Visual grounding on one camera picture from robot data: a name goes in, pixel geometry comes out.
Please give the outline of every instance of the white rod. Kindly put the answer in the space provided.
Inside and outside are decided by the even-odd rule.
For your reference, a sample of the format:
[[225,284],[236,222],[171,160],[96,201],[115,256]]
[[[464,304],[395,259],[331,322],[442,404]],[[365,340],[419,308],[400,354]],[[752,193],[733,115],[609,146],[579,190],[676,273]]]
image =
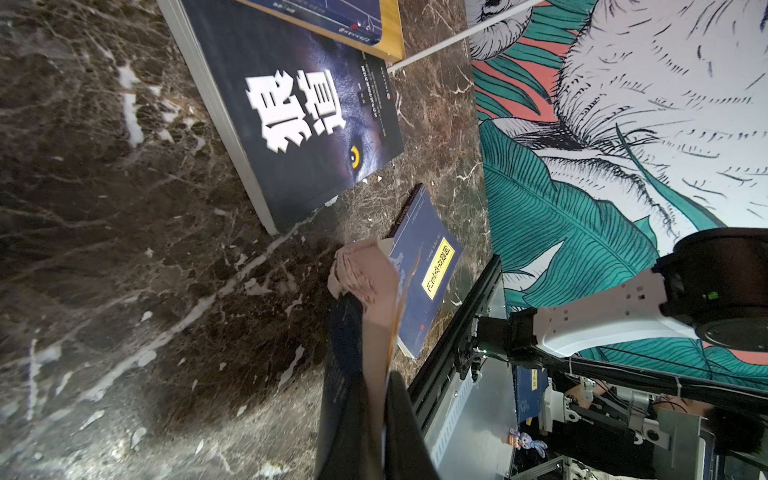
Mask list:
[[499,13],[490,18],[487,18],[482,22],[478,23],[477,25],[475,25],[474,27],[467,28],[463,32],[453,35],[451,38],[446,38],[440,43],[434,44],[433,46],[427,48],[426,50],[420,51],[419,53],[417,53],[416,55],[413,55],[412,57],[408,57],[405,60],[401,60],[393,64],[391,67],[387,68],[386,71],[388,74],[393,74],[396,71],[398,71],[400,68],[403,68],[406,65],[410,65],[414,61],[421,60],[424,57],[428,57],[433,53],[435,53],[436,51],[440,51],[443,48],[448,47],[449,45],[453,45],[457,41],[464,40],[469,35],[474,35],[479,31],[483,31],[486,28],[490,27],[491,25],[497,24],[502,20],[506,20],[507,18],[512,17],[513,15],[518,14],[528,8],[531,8],[538,3],[541,3],[541,0],[528,0],[527,2],[522,2],[520,5],[515,5],[509,10],[505,10],[502,13]]

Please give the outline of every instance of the teal leaf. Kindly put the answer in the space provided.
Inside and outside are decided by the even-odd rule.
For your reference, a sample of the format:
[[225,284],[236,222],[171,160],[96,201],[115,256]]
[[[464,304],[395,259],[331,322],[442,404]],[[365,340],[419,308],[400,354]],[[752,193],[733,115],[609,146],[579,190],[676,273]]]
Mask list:
[[485,110],[491,112],[497,117],[511,117],[512,114],[509,110],[502,107],[502,104],[498,103],[494,98],[489,97],[481,91],[475,90],[475,102],[478,107],[483,107]]
[[525,291],[536,307],[557,306],[632,278],[658,257],[651,241],[608,201],[553,181],[544,162],[492,122],[480,125],[493,249],[505,272],[557,243],[549,268]]
[[511,79],[529,86],[531,90],[535,91],[540,97],[551,103],[549,92],[546,88],[544,88],[544,85],[542,85],[539,80],[536,80],[536,77],[528,73],[527,70],[518,65],[517,62],[511,58],[499,55],[496,58],[486,60],[485,63],[494,70],[507,75]]
[[524,293],[510,288],[504,289],[504,300],[507,306],[520,306],[522,308],[528,308],[528,302],[523,298]]
[[638,221],[634,222],[634,226],[640,229],[641,232],[643,232],[643,235],[648,237],[650,242],[654,245],[654,248],[658,248],[658,242],[656,239],[656,234],[654,233],[654,229],[650,228],[650,216],[641,218]]
[[563,58],[558,57],[549,50],[544,50],[539,47],[532,47],[525,45],[519,41],[512,45],[504,52],[510,58],[522,61],[532,61],[535,64],[543,67],[555,68],[560,70],[563,66]]
[[592,10],[594,10],[594,4],[597,2],[598,0],[549,0],[549,3],[553,6],[565,10],[566,12],[584,15],[585,18],[588,18],[591,15]]
[[551,41],[563,45],[570,45],[576,40],[576,34],[540,22],[529,23],[523,36],[531,40]]
[[489,94],[497,95],[506,100],[511,100],[524,107],[530,108],[536,114],[540,114],[533,98],[517,85],[509,84],[506,81],[499,80],[489,74],[483,73],[477,67],[472,68],[475,74],[475,85],[487,91]]
[[702,207],[690,198],[680,195],[675,190],[669,188],[664,182],[659,181],[656,177],[651,175],[648,170],[643,167],[637,157],[632,153],[632,149],[627,144],[624,135],[621,134],[618,124],[616,124],[616,135],[621,142],[621,146],[629,154],[629,158],[632,159],[635,166],[642,172],[643,176],[648,182],[656,189],[662,197],[666,198],[675,208],[677,208],[688,220],[697,228],[697,230],[709,230],[710,228],[725,227],[725,223],[721,222],[719,218],[715,217],[712,212]]
[[589,15],[569,12],[553,5],[536,7],[531,16],[532,22],[540,22],[563,30],[581,30]]
[[698,339],[635,340],[579,353],[585,358],[604,362],[768,390],[768,366],[743,362],[723,347],[705,348]]

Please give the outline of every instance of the white chinese characters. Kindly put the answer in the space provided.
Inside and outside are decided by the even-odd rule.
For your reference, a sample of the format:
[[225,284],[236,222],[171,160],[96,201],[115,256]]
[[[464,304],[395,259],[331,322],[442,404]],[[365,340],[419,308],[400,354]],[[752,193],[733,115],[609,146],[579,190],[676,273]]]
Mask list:
[[[306,98],[304,108],[314,119],[316,134],[325,131],[330,135],[334,128],[346,126],[330,71],[304,74],[299,70],[296,79]],[[290,75],[276,71],[275,75],[248,77],[245,81],[250,106],[261,118],[261,136],[266,140],[267,148],[275,153],[285,152],[288,140],[301,145],[312,136],[310,126],[304,120],[306,114],[296,95],[292,94],[293,78]]]

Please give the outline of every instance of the mural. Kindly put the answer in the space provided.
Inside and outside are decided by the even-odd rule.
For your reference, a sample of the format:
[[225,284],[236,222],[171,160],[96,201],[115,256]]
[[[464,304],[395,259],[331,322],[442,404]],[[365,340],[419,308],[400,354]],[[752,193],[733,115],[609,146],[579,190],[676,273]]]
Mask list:
[[[466,0],[468,23],[521,0]],[[510,310],[616,286],[714,227],[768,227],[768,0],[549,0],[470,40]],[[768,389],[689,339],[595,359]]]

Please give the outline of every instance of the book cover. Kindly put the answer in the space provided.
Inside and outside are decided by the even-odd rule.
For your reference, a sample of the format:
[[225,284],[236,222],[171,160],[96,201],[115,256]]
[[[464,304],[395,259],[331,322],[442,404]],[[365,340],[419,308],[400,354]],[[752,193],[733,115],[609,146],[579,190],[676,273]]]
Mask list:
[[421,352],[464,247],[442,224],[423,184],[415,187],[392,238],[394,247],[389,259],[397,269],[399,295],[415,265],[398,336],[402,352],[415,358]]
[[402,153],[383,60],[234,0],[158,3],[270,233]]
[[333,304],[328,319],[328,353],[317,432],[315,469],[323,467],[344,410],[349,386],[362,375],[362,304],[351,293]]
[[518,423],[537,417],[541,411],[541,400],[547,389],[547,369],[530,370],[515,367],[515,404],[518,408]]
[[382,39],[379,0],[240,0],[304,20],[367,45]]

